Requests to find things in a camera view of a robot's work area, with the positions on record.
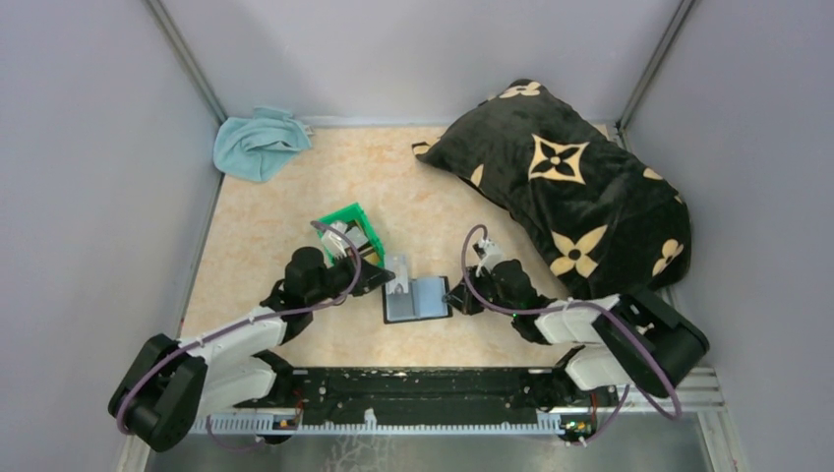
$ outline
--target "beige floor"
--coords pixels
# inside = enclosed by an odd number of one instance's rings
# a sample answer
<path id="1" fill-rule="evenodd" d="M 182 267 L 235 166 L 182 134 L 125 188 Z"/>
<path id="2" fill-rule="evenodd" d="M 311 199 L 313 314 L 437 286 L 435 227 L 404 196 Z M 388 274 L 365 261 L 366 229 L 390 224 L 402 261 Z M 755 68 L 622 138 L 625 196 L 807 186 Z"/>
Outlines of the beige floor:
<path id="1" fill-rule="evenodd" d="M 359 202 L 386 251 L 409 258 L 411 276 L 460 280 L 463 237 L 485 223 L 534 285 L 564 295 L 522 228 L 456 177 L 418 162 L 410 144 L 440 128 L 322 129 L 313 148 L 265 184 L 225 179 L 183 324 L 195 335 L 241 317 L 264 299 L 292 252 L 319 246 L 308 224 Z M 382 293 L 315 314 L 296 339 L 274 349 L 299 367 L 551 366 L 569 346 L 528 343 L 495 313 L 384 324 Z"/>

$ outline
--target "green box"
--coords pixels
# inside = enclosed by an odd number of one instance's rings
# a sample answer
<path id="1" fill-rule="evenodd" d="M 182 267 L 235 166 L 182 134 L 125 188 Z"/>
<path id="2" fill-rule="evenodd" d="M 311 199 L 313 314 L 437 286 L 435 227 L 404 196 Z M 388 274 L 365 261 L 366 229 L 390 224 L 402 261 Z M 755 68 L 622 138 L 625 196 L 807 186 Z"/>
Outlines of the green box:
<path id="1" fill-rule="evenodd" d="M 365 233 L 365 236 L 368 237 L 368 241 L 371 243 L 371 247 L 374 248 L 374 251 L 380 257 L 380 261 L 377 264 L 378 267 L 385 268 L 386 266 L 386 250 L 383 249 L 383 243 L 380 241 L 379 236 L 377 236 L 377 232 L 374 231 L 374 227 L 371 226 L 371 222 L 368 221 L 368 216 L 365 214 L 365 211 L 362 210 L 362 207 L 359 204 L 352 204 L 346 206 L 338 211 L 335 211 L 327 216 L 319 218 L 319 221 L 325 224 L 333 224 L 337 221 L 343 221 L 345 223 L 350 223 L 351 221 L 356 221 L 359 225 L 359 228 L 362 229 L 362 232 Z M 317 230 L 319 233 L 319 237 L 321 238 L 324 234 L 322 231 Z M 325 248 L 325 253 L 328 255 L 328 259 L 330 262 L 333 262 L 333 254 Z"/>

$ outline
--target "purple cable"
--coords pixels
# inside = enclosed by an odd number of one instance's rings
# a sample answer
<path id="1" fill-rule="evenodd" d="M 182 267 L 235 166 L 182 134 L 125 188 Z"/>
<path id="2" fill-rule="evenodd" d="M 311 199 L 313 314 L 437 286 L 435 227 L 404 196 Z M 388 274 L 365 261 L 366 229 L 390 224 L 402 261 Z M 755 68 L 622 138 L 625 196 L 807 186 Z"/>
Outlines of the purple cable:
<path id="1" fill-rule="evenodd" d="M 469 247 L 469 242 L 472 240 L 472 236 L 479 229 L 483 230 L 484 239 L 486 239 L 489 234 L 487 227 L 483 224 L 476 224 L 472 227 L 472 229 L 469 230 L 469 233 L 466 235 L 466 239 L 463 241 L 463 249 L 460 252 L 460 269 L 463 271 L 463 283 L 466 285 L 466 288 L 469 289 L 469 292 L 472 294 L 472 296 L 475 297 L 475 299 L 477 299 L 479 302 L 481 302 L 481 305 L 483 305 L 486 308 L 489 308 L 494 312 L 503 313 L 505 315 L 544 315 L 547 313 L 561 311 L 565 308 L 545 307 L 532 310 L 513 310 L 495 305 L 491 303 L 489 300 L 485 299 L 480 293 L 478 293 L 478 291 L 475 290 L 475 286 L 472 284 L 472 280 L 469 279 L 469 271 L 466 270 L 466 249 Z M 625 336 L 625 338 L 628 339 L 628 341 L 634 346 L 637 352 L 640 353 L 640 356 L 642 356 L 642 358 L 649 365 L 649 368 L 660 380 L 660 383 L 663 385 L 663 388 L 667 391 L 667 393 L 669 393 L 669 396 L 672 398 L 672 404 L 675 407 L 675 412 L 669 413 L 668 411 L 664 410 L 663 407 L 661 407 L 657 403 L 657 401 L 654 398 L 652 398 L 651 395 L 643 391 L 643 389 L 640 387 L 638 387 L 637 389 L 640 390 L 640 392 L 646 397 L 646 400 L 649 402 L 649 404 L 651 404 L 657 410 L 657 412 L 663 415 L 664 417 L 670 420 L 677 420 L 681 418 L 683 410 L 681 408 L 681 400 L 678 398 L 678 393 L 675 391 L 675 387 L 672 386 L 672 382 L 669 381 L 669 378 L 666 376 L 666 373 L 663 372 L 663 369 L 661 369 L 657 361 L 654 360 L 648 349 L 646 349 L 645 346 L 643 346 L 643 344 L 639 341 L 639 339 L 637 339 L 637 337 L 634 334 L 632 334 L 630 330 L 628 330 L 626 325 L 623 324 L 623 322 L 621 322 L 613 313 L 606 310 L 604 307 L 597 305 L 596 303 L 586 302 L 584 300 L 574 300 L 569 304 L 574 307 L 584 307 L 596 310 L 605 318 L 607 318 L 608 321 L 610 321 L 614 326 L 616 326 L 617 329 L 620 330 L 620 332 L 623 333 L 623 336 Z M 614 419 L 614 417 L 617 416 L 618 413 L 620 413 L 620 409 L 626 403 L 627 394 L 628 387 L 626 386 L 626 389 L 624 390 L 623 396 L 620 400 L 620 404 L 617 405 L 617 408 L 614 410 L 614 413 L 612 413 L 612 415 L 608 417 L 608 420 L 606 420 L 603 426 L 600 427 L 600 429 L 597 431 L 597 434 L 601 433 L 605 429 L 605 427 L 608 426 L 611 420 Z"/>
<path id="2" fill-rule="evenodd" d="M 354 264 L 356 264 L 356 271 L 353 273 L 353 279 L 350 281 L 350 284 L 347 286 L 347 288 L 345 288 L 344 291 L 341 292 L 341 294 L 339 294 L 336 298 L 330 300 L 329 302 L 320 303 L 309 308 L 295 308 L 292 310 L 282 310 L 280 312 L 257 315 L 256 317 L 253 317 L 251 321 L 248 319 L 241 320 L 238 323 L 230 324 L 229 326 L 223 329 L 220 329 L 216 332 L 213 332 L 212 334 L 209 334 L 206 337 L 203 337 L 202 340 L 198 339 L 196 341 L 190 342 L 185 346 L 182 346 L 174 352 L 168 354 L 167 356 L 165 356 L 164 359 L 159 361 L 159 363 L 154 365 L 147 373 L 145 373 L 145 375 L 142 376 L 142 378 L 139 379 L 138 382 L 136 382 L 136 385 L 134 385 L 134 387 L 131 388 L 131 390 L 128 391 L 128 393 L 122 399 L 122 404 L 119 406 L 119 411 L 116 413 L 116 427 L 119 429 L 120 432 L 122 432 L 122 434 L 131 434 L 130 430 L 128 430 L 127 426 L 125 426 L 125 413 L 128 410 L 128 406 L 133 402 L 134 398 L 136 398 L 136 395 L 150 381 L 150 379 L 152 379 L 156 374 L 159 373 L 159 371 L 164 369 L 165 366 L 170 364 L 171 361 L 173 361 L 177 357 L 190 351 L 191 349 L 194 349 L 195 347 L 200 346 L 201 343 L 212 342 L 215 339 L 218 339 L 219 337 L 224 336 L 242 326 L 249 325 L 250 323 L 262 322 L 264 320 L 271 320 L 273 318 L 284 317 L 287 315 L 302 315 L 305 313 L 322 310 L 324 308 L 329 308 L 333 305 L 341 303 L 342 301 L 344 301 L 345 298 L 347 298 L 348 295 L 350 295 L 350 292 L 353 290 L 353 287 L 355 287 L 356 284 L 359 282 L 359 269 L 362 266 L 362 259 L 359 256 L 359 250 L 356 248 L 356 245 L 354 245 L 353 242 L 350 241 L 350 239 L 348 239 L 348 237 L 344 233 L 336 229 L 333 229 L 331 226 L 324 224 L 320 221 L 311 221 L 310 224 L 312 224 L 313 227 L 322 231 L 323 233 L 326 231 L 331 231 L 333 234 L 341 238 L 342 241 L 346 242 L 350 249 L 353 251 L 353 262 Z"/>

